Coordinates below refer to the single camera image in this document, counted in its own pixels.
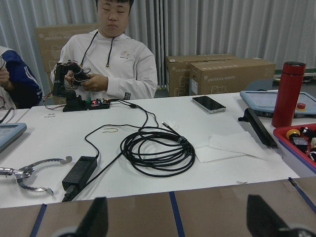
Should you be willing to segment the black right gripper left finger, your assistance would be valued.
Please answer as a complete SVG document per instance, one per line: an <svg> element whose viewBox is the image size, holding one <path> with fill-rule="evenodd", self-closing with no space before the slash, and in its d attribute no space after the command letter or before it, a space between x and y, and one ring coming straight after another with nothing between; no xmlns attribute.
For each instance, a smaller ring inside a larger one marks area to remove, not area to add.
<svg viewBox="0 0 316 237"><path fill-rule="evenodd" d="M97 197L75 231L76 237L106 237L108 232L106 197Z"/></svg>

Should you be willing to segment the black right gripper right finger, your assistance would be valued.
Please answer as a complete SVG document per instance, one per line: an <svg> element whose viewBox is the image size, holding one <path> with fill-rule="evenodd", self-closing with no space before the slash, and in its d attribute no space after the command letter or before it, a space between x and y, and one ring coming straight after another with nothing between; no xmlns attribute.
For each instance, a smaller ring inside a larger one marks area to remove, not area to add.
<svg viewBox="0 0 316 237"><path fill-rule="evenodd" d="M290 228L260 195L247 199L246 224L253 237L288 237Z"/></svg>

